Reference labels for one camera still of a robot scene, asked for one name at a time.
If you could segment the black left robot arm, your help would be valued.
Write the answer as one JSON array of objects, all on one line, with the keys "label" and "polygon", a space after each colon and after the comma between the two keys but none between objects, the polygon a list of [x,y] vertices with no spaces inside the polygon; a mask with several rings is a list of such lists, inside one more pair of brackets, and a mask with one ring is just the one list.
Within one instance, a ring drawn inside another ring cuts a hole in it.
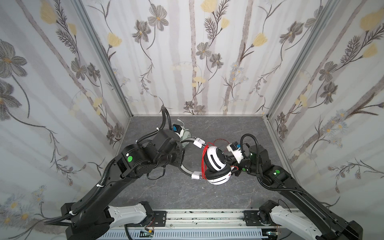
[{"label": "black left robot arm", "polygon": [[125,147],[105,167],[101,180],[76,203],[62,206],[62,215],[44,221],[66,227],[69,240],[96,240],[117,221],[110,203],[130,184],[155,168],[180,167],[184,155],[181,139],[174,131],[168,110],[161,108],[158,130]]}]

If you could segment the white black headphones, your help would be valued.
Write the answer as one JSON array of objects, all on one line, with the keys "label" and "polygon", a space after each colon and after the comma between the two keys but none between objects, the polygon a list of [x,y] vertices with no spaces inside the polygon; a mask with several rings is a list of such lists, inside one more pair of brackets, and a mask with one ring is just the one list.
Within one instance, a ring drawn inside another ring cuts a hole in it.
[{"label": "white black headphones", "polygon": [[205,143],[203,140],[189,138],[183,142],[193,143],[196,147],[203,149],[202,154],[202,178],[208,183],[218,186],[229,181],[232,175],[232,167],[227,163],[224,152],[212,143]]}]

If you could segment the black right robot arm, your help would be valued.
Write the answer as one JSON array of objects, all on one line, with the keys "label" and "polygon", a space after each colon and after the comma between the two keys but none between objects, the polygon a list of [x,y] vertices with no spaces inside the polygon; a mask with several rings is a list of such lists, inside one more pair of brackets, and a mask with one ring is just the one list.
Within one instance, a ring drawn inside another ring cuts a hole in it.
[{"label": "black right robot arm", "polygon": [[252,134],[244,134],[244,139],[250,137],[255,144],[248,147],[249,154],[246,172],[257,178],[259,184],[266,190],[278,192],[294,204],[306,218],[303,219],[287,211],[274,201],[267,201],[257,213],[259,222],[263,225],[276,224],[287,228],[305,240],[361,240],[363,228],[355,221],[348,222],[338,216],[321,202],[303,189],[292,175],[280,166],[271,164],[268,158],[262,158],[261,146]]}]

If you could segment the mint green headphones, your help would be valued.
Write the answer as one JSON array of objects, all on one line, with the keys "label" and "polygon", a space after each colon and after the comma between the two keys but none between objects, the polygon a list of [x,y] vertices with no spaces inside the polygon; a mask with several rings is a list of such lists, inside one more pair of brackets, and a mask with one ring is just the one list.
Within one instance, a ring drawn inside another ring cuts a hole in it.
[{"label": "mint green headphones", "polygon": [[[185,128],[182,128],[182,130],[181,130],[181,141],[185,141],[186,139],[189,139],[190,137],[191,137],[191,133],[189,132],[189,130],[185,129]],[[183,148],[186,148],[189,143],[190,142],[183,142],[182,143]]]}]

